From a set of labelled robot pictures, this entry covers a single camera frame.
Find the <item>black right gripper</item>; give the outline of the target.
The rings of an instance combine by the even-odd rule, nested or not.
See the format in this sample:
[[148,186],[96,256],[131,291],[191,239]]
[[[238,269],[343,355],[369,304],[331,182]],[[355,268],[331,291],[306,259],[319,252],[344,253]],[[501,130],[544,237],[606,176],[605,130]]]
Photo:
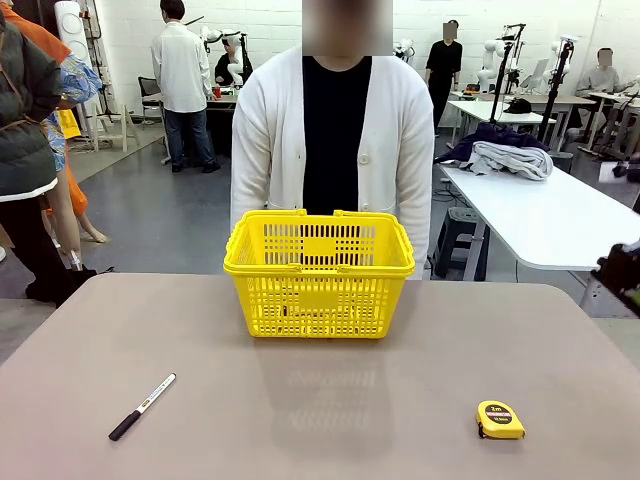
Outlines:
[[615,244],[591,275],[634,315],[639,316],[639,244]]

